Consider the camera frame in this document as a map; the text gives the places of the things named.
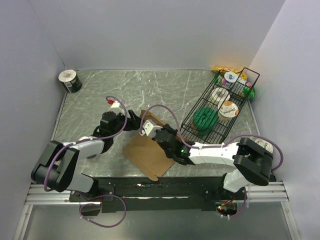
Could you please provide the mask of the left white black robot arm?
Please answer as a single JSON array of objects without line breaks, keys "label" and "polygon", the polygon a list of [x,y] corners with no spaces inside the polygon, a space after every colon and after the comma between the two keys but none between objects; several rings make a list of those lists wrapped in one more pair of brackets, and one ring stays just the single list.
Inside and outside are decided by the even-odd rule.
[{"label": "left white black robot arm", "polygon": [[77,161],[107,152],[117,134],[138,130],[140,123],[141,118],[133,110],[127,115],[104,112],[92,135],[70,143],[50,141],[34,166],[31,179],[43,184],[46,191],[75,190],[87,201],[94,201],[99,195],[98,182],[85,174],[75,173]]}]

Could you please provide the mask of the brown cardboard box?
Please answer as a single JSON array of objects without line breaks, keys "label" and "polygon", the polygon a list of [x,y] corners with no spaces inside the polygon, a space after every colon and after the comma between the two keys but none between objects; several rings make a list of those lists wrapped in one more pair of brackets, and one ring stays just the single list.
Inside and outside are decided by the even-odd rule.
[{"label": "brown cardboard box", "polygon": [[163,149],[150,137],[140,134],[133,137],[129,143],[122,148],[123,154],[148,177],[156,182],[175,163],[173,159],[167,158]]}]

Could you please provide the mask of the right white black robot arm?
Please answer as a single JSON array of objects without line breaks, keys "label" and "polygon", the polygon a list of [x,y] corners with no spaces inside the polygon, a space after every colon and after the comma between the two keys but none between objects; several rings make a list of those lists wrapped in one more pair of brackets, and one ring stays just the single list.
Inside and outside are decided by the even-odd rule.
[{"label": "right white black robot arm", "polygon": [[247,137],[229,144],[204,144],[183,142],[177,138],[177,130],[168,124],[164,126],[147,124],[151,130],[146,134],[164,151],[167,158],[181,165],[220,164],[234,166],[226,173],[218,193],[223,199],[230,199],[238,190],[249,184],[267,186],[272,173],[273,153]]}]

